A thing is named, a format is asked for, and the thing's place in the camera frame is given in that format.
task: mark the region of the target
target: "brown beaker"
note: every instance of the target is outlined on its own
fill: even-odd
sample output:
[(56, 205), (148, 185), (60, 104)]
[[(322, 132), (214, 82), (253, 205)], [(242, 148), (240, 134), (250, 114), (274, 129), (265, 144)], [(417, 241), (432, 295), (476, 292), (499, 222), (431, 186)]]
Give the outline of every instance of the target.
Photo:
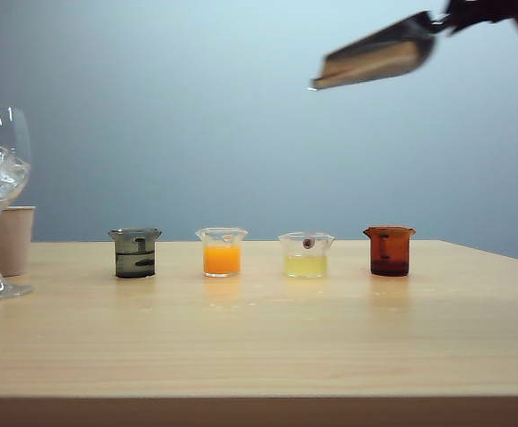
[(370, 270), (378, 276), (407, 276), (409, 273), (409, 238), (415, 230), (399, 225), (368, 227)]

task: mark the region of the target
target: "dark brown liquid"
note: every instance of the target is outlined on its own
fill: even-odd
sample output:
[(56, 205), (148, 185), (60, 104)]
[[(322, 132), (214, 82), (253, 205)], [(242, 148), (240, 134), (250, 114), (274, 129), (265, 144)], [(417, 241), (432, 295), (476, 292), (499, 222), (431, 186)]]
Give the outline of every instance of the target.
[(370, 269), (378, 276), (407, 276), (409, 262), (372, 261)]

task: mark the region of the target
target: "beaker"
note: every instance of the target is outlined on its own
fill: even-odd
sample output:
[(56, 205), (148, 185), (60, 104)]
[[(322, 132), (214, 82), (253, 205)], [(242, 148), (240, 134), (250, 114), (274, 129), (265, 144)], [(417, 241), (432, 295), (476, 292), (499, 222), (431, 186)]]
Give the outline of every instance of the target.
[(203, 245), (204, 275), (227, 278), (241, 270), (241, 240), (247, 230), (240, 227), (207, 227), (196, 231)]
[(159, 229), (116, 229), (109, 231), (115, 241), (115, 274), (119, 278), (154, 275), (154, 248), (162, 234)]
[(295, 231), (279, 236), (285, 274), (294, 278), (319, 278), (327, 274), (327, 250), (334, 236), (320, 231)]
[(399, 225), (368, 227), (370, 270), (378, 276), (407, 276), (409, 273), (409, 238), (415, 230)]

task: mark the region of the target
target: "beige cup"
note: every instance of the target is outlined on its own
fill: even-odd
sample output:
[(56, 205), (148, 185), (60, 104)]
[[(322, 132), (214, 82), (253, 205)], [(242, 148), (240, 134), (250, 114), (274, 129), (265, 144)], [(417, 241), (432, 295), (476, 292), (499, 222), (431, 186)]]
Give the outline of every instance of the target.
[(0, 215), (0, 271), (18, 276), (28, 270), (35, 206), (9, 206)]

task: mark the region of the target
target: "pale yellow liquid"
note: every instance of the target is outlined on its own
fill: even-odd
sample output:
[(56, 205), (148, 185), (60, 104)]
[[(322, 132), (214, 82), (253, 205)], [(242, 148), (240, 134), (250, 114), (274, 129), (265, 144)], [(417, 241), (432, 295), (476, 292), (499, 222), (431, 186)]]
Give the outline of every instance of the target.
[(287, 256), (285, 274), (299, 278), (318, 278), (327, 274), (326, 256)]

